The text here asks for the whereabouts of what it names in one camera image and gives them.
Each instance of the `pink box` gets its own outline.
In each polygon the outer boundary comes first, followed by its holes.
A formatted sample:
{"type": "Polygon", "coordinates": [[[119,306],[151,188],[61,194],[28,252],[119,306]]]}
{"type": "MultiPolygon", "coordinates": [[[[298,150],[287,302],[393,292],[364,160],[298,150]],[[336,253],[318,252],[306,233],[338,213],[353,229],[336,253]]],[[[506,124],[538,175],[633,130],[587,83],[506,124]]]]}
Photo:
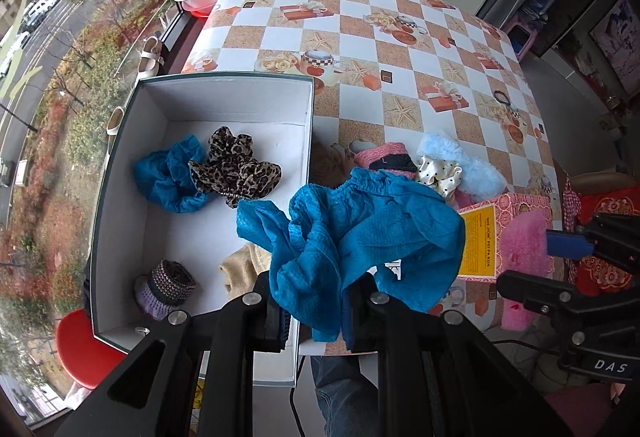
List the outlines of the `pink box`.
{"type": "MultiPolygon", "coordinates": [[[[546,227],[552,229],[552,216],[551,208],[549,205],[549,197],[539,195],[524,195],[519,193],[504,193],[498,195],[493,199],[482,201],[472,206],[467,206],[458,210],[458,213],[462,214],[475,208],[486,206],[489,204],[495,205],[495,239],[496,239],[496,255],[495,255],[495,277],[469,277],[460,276],[463,280],[472,280],[480,282],[495,282],[495,279],[500,273],[506,271],[508,267],[502,261],[500,255],[500,233],[502,229],[511,222],[511,220],[520,213],[528,212],[531,210],[543,210],[545,212],[546,227]]],[[[548,257],[547,271],[552,273],[554,270],[554,257],[548,257]]]]}

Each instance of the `window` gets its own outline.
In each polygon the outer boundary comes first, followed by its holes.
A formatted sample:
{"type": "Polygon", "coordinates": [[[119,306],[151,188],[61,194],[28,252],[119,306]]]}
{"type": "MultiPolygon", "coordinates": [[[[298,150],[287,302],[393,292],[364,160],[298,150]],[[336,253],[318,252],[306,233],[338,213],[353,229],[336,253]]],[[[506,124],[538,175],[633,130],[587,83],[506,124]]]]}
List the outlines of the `window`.
{"type": "Polygon", "coordinates": [[[144,41],[179,10],[173,0],[11,0],[16,10],[23,1],[21,23],[0,21],[0,387],[32,424],[62,409],[73,383],[53,334],[82,306],[106,122],[144,41]]]}

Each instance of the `checkered tablecloth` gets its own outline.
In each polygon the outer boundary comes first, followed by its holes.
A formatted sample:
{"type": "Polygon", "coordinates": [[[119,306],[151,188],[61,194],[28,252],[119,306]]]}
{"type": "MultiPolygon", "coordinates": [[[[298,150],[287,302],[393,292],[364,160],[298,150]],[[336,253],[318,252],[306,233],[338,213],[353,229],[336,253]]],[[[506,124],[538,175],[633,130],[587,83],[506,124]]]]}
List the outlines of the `checkered tablecloth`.
{"type": "MultiPolygon", "coordinates": [[[[498,168],[510,191],[549,196],[554,228],[561,229],[545,126],[511,43],[453,6],[439,0],[218,0],[183,72],[210,70],[313,76],[313,131],[327,146],[400,141],[415,155],[423,132],[442,130],[498,168]]],[[[495,289],[471,288],[454,307],[499,320],[495,289]]]]}

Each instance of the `leopard print scrunchie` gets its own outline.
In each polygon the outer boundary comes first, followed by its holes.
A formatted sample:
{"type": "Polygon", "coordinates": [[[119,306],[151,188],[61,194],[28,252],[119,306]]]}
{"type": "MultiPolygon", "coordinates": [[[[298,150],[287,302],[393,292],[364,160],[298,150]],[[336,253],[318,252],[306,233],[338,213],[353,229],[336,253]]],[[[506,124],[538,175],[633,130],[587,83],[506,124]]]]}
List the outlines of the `leopard print scrunchie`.
{"type": "Polygon", "coordinates": [[[226,205],[237,208],[240,199],[262,199],[276,188],[282,170],[273,162],[254,158],[251,136],[220,127],[209,138],[206,164],[189,162],[191,180],[198,191],[226,196],[226,205]]]}

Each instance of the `open cardboard box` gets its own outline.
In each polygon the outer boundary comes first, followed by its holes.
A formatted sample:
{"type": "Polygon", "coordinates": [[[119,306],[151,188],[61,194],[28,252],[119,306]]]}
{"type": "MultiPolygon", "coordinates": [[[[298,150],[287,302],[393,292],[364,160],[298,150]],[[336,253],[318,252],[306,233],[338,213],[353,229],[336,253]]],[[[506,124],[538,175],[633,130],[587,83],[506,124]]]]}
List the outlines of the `open cardboard box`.
{"type": "MultiPolygon", "coordinates": [[[[98,339],[123,351],[142,340],[135,327],[148,326],[151,318],[138,308],[133,285],[161,258],[179,261],[199,284],[183,309],[197,315],[222,308],[228,297],[219,265],[246,243],[236,235],[237,210],[227,207],[223,196],[213,197],[195,213],[170,213],[140,194],[132,176],[134,164],[189,134],[208,149],[210,135],[226,125],[235,136],[254,138],[256,159],[281,166],[282,179],[266,199],[288,212],[289,200],[308,178],[313,96],[312,79],[292,75],[211,72],[138,83],[107,163],[96,210],[91,311],[98,339]]],[[[298,321],[292,319],[283,352],[256,353],[254,384],[294,386],[297,360],[298,321]]]]}

